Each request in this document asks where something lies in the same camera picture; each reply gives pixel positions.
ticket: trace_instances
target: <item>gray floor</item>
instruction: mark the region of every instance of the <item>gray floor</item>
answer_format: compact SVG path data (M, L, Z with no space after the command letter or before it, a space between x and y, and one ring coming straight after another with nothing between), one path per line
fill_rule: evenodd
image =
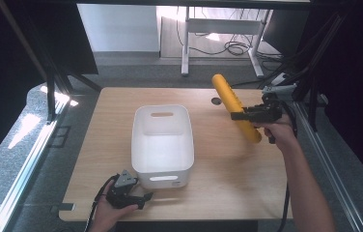
M256 80L248 60L193 60L189 77L181 76L180 59L159 59L131 55L118 59L110 54L96 54L99 75L89 77L102 87L166 87L212 88L210 79L223 73L230 83ZM45 149L28 186L18 201L7 231L83 231L85 222L65 222L58 218L58 209L64 198L71 172L98 100L98 93L72 79L76 90L71 98L78 102L70 106L55 131L55 136ZM257 88L259 83L241 88ZM19 168L24 163L36 135L46 116L45 94L40 86L28 95L28 104L20 119L0 147L0 205L8 192ZM28 114L41 117L38 125L15 147L9 149L14 135L20 131L22 119ZM299 124L299 140L313 171L330 202L339 231L353 231L337 191L332 187L322 163L314 150L307 131ZM349 196L363 219L363 166L330 125L322 108L318 110L318 129L321 142L334 163ZM259 231L275 231L279 219L261 220ZM285 231L294 231L289 220Z

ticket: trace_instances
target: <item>desk leg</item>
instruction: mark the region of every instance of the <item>desk leg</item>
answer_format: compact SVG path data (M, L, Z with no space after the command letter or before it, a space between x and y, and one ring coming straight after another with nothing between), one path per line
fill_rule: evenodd
M47 88L47 102L48 102L48 118L46 119L46 123L51 124L56 116L55 113L55 80L53 73L51 71L46 71L47 79L46 79L46 88Z
M260 29L258 32L257 40L254 44L254 47L250 48L250 50L248 51L248 55L250 56L251 63L253 64L253 67L254 67L254 71L256 72L256 76L259 79L264 78L264 73L263 73L263 70L261 69L260 63L258 62L258 59L257 59L257 51L260 46L261 38L263 37L263 33L265 30L266 21L268 20L268 16L269 16L269 10L266 10L265 17L261 21Z
M189 7L185 9L185 27L184 27L184 46L181 52L181 75L188 76L188 19L189 19Z

